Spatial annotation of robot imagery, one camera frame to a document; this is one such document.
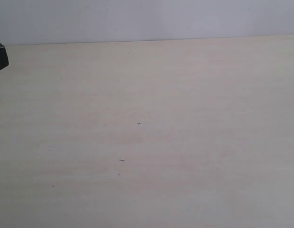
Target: white wall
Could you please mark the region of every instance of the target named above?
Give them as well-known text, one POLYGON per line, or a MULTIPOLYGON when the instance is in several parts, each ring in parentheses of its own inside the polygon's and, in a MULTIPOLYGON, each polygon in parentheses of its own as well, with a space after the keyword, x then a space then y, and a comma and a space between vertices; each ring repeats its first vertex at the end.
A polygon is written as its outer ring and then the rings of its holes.
POLYGON ((0 0, 0 42, 294 34, 294 0, 0 0))

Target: table surface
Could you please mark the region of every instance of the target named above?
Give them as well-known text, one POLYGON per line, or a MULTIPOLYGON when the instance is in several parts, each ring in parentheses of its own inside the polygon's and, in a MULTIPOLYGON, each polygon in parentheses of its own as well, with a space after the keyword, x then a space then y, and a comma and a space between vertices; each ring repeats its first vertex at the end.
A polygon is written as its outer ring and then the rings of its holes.
POLYGON ((7 52, 0 227, 294 228, 294 36, 7 52))

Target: light beige surface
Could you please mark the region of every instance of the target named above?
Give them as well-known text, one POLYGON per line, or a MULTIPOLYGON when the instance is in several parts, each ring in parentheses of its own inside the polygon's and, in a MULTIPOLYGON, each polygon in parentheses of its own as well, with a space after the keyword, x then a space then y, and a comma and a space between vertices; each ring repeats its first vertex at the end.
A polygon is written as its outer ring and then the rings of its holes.
POLYGON ((0 227, 294 228, 294 36, 7 50, 0 227))

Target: light wooden table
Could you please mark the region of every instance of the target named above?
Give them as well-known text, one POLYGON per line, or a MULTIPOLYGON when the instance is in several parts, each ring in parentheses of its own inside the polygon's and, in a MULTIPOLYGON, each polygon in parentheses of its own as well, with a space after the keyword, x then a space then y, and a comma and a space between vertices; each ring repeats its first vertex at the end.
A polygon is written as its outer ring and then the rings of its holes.
POLYGON ((294 36, 7 51, 0 228, 294 228, 294 36))

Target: black object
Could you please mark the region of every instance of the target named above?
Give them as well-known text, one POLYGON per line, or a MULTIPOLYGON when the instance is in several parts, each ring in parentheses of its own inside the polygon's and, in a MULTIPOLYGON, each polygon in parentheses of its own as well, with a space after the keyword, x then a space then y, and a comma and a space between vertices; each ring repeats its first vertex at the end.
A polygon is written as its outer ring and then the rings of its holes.
POLYGON ((8 55, 5 47, 0 43, 0 70, 9 65, 8 55))

